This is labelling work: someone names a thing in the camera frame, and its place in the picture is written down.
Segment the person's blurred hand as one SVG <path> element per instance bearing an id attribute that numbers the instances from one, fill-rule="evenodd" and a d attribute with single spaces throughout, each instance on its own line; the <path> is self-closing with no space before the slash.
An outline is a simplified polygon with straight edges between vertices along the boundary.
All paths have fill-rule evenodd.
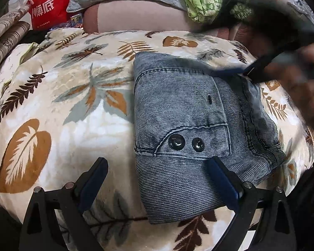
<path id="1" fill-rule="evenodd" d="M 308 65 L 314 65 L 314 44 L 298 51 L 304 64 L 270 63 L 264 70 L 270 79 L 280 82 L 296 107 L 302 114 L 307 125 L 314 129 L 314 79 L 308 79 Z"/>

